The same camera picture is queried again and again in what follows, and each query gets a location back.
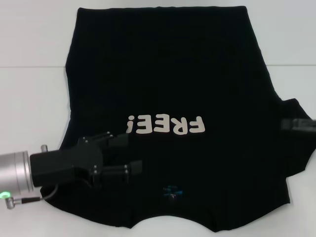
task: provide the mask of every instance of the green light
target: green light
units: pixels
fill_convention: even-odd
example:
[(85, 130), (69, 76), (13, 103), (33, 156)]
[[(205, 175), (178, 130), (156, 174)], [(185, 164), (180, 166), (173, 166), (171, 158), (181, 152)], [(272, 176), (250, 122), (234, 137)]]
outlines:
[(11, 197), (11, 193), (9, 192), (2, 192), (0, 193), (0, 199), (6, 199), (6, 198), (9, 198)]

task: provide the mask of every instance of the small logo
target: small logo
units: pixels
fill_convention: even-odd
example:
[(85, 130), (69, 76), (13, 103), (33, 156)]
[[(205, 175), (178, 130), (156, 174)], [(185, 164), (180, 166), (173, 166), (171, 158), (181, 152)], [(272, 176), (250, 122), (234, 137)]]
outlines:
[(176, 201), (178, 197), (182, 196), (183, 191), (179, 190), (177, 186), (168, 186), (163, 188), (164, 196), (169, 198), (169, 201)]

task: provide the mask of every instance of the white table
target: white table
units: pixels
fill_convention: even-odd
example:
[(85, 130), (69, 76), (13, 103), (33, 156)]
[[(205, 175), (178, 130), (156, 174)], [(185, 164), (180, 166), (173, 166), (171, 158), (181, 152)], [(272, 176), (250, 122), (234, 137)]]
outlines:
[[(58, 149), (69, 120), (65, 62), (79, 7), (246, 5), (275, 89), (297, 98), (316, 119), (316, 2), (312, 0), (0, 0), (0, 154)], [(9, 211), (4, 237), (314, 237), (316, 159), (288, 179), (292, 203), (246, 225), (214, 234), (185, 219), (157, 217), (132, 230), (89, 222), (46, 202)]]

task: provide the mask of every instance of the fabric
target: fabric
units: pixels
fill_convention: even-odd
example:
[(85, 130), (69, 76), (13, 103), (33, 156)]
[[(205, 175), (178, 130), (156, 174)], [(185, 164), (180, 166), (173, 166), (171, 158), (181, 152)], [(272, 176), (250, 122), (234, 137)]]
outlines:
[(48, 201), (94, 222), (131, 228), (171, 215), (238, 228), (290, 202), (286, 178), (316, 148), (315, 136), (280, 130), (309, 117), (276, 94), (242, 6), (80, 8), (66, 72), (61, 149), (128, 132), (129, 149), (109, 164), (143, 161), (128, 185), (66, 184)]

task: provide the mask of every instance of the t-shirt sleeve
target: t-shirt sleeve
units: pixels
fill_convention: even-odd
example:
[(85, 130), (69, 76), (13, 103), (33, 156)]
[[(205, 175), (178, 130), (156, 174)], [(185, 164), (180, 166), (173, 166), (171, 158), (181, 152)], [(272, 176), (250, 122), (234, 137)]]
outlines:
[[(281, 111), (282, 119), (311, 119), (296, 99), (283, 101)], [(289, 177), (305, 170), (316, 149), (316, 133), (281, 131), (281, 143), (285, 173)]]

